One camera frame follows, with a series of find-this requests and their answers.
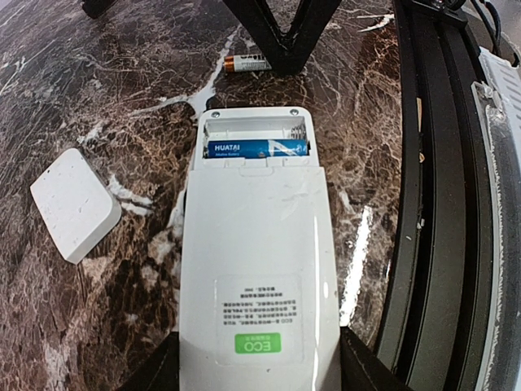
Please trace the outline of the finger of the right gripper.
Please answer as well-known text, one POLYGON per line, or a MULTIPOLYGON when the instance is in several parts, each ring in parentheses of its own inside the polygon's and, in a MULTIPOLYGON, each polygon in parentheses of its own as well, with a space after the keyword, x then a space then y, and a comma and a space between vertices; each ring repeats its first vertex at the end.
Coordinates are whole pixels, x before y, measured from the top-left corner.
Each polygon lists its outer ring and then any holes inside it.
POLYGON ((82 0, 82 10, 91 18, 98 19, 108 9, 110 9, 116 0, 82 0))
POLYGON ((340 0, 301 1, 288 30, 280 28, 265 0, 227 0, 226 6, 271 65, 283 76, 293 76, 305 66, 340 0))

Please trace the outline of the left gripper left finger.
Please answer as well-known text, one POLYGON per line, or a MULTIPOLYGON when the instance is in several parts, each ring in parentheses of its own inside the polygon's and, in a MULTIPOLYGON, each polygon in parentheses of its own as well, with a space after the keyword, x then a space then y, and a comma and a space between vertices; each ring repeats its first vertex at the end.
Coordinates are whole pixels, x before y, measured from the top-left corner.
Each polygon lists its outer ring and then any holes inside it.
POLYGON ((120 391, 179 391, 179 334, 170 332, 120 391))

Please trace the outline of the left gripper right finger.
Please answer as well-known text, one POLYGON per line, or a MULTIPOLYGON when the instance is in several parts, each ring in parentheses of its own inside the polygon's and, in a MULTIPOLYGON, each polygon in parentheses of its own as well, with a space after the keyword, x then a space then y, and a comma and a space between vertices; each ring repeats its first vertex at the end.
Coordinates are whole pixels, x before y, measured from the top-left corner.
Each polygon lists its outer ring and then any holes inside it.
POLYGON ((342 390, 410 391, 349 328, 340 328, 342 390))

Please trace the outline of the gold battery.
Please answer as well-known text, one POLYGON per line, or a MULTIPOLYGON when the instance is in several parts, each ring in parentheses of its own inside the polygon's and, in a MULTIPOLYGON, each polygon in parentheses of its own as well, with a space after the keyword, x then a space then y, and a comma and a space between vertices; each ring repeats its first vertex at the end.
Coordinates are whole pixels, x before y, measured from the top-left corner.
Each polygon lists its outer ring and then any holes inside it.
POLYGON ((260 54, 227 56, 223 68, 226 72, 257 72, 272 69, 267 59, 260 54))

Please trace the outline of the blue battery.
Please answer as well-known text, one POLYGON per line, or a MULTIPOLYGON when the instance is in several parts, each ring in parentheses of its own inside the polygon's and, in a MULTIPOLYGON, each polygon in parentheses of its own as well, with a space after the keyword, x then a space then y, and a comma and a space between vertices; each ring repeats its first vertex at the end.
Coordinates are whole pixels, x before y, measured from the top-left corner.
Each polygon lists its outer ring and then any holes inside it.
POLYGON ((307 156, 309 145, 304 139, 244 139, 208 141, 204 149, 207 159, 307 156))

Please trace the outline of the white remote control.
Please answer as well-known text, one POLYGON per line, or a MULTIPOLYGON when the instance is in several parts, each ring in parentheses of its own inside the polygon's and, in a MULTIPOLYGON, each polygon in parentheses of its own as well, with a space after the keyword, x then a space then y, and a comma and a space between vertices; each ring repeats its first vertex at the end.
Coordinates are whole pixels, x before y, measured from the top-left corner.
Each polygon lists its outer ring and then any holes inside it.
POLYGON ((325 170, 301 107, 199 119, 179 303, 182 390, 338 390, 339 304, 325 170), (304 139, 307 156, 207 159, 208 141, 304 139))

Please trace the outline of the white battery cover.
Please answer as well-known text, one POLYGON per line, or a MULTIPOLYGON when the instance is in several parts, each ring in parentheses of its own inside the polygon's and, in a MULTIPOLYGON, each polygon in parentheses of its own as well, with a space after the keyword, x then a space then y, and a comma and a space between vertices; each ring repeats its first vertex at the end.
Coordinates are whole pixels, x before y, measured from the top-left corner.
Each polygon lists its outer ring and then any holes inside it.
POLYGON ((30 191, 60 255, 73 265, 121 218, 120 204, 76 148, 48 166, 30 191))

